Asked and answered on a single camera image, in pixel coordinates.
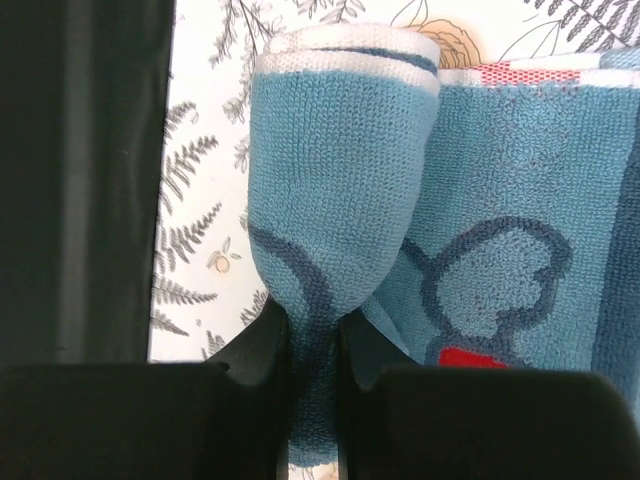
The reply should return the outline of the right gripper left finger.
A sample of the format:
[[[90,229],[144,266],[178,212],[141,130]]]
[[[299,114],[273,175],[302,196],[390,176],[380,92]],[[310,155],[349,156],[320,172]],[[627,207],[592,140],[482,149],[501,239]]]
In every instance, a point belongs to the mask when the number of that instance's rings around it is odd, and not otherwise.
[[[268,300],[201,363],[1,373],[5,479],[284,479],[289,325]]]

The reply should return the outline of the blue towel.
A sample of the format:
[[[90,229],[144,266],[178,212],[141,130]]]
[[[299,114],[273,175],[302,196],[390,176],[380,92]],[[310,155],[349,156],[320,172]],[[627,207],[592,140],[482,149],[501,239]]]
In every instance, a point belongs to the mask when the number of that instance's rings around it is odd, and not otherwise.
[[[256,60],[248,231],[290,319],[297,466],[337,457],[355,309],[421,364],[592,371],[639,404],[638,49],[439,57],[336,24]]]

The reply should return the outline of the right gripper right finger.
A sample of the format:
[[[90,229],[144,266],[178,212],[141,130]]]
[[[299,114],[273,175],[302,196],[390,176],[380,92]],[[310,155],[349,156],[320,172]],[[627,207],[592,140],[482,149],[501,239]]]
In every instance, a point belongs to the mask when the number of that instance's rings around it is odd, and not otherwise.
[[[622,397],[587,373],[423,367],[363,314],[340,322],[343,479],[635,479]]]

